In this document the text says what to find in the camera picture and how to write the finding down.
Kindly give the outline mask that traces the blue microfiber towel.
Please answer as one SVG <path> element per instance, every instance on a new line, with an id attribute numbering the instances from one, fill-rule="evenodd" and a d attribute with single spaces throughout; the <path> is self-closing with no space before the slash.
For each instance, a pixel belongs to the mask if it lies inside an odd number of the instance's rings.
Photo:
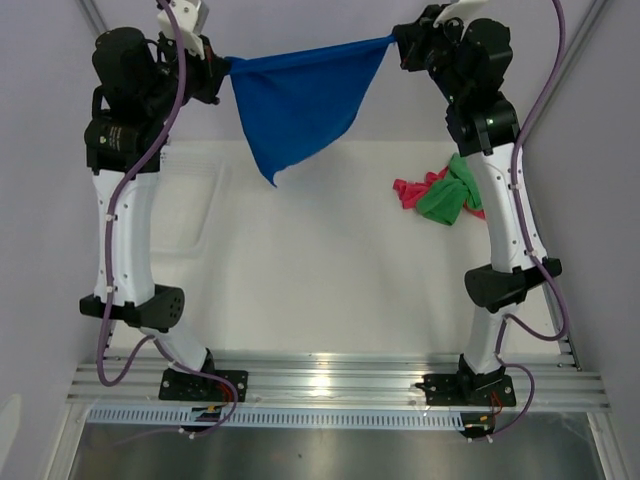
<path id="1" fill-rule="evenodd" d="M 344 135 L 386 55 L 392 35 L 285 54 L 228 56 L 239 118 L 260 174 L 276 175 Z"/>

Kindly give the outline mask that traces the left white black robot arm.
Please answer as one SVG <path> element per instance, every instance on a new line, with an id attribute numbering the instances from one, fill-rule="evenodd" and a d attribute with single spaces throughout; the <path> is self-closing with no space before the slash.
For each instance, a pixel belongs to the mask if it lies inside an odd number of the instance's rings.
<path id="1" fill-rule="evenodd" d="M 92 64 L 100 84 L 84 141 L 98 201 L 101 252 L 95 288 L 79 309 L 101 321 L 99 362 L 113 323 L 122 321 L 170 363 L 160 399 L 224 401 L 233 397 L 229 384 L 219 380 L 210 349 L 181 320 L 184 291 L 155 283 L 151 272 L 151 216 L 168 131 L 189 100 L 218 104 L 230 70 L 206 36 L 197 39 L 199 53 L 180 49 L 166 34 L 149 40 L 132 27 L 96 40 Z"/>

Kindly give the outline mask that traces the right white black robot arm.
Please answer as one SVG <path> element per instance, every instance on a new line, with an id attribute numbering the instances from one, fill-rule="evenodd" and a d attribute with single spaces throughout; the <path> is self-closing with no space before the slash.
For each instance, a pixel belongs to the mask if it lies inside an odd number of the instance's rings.
<path id="1" fill-rule="evenodd" d="M 561 263 L 548 256 L 531 223 L 516 110 L 501 91 L 513 58 L 510 31 L 486 18 L 473 19 L 477 1 L 429 5 L 419 18 L 393 29 L 404 70 L 426 71 L 448 103 L 447 130 L 479 188 L 490 238 L 491 262 L 465 274 L 475 305 L 471 336 L 450 391 L 462 403 L 482 405 L 510 389 L 495 353 L 499 331 L 527 294 L 558 276 Z"/>

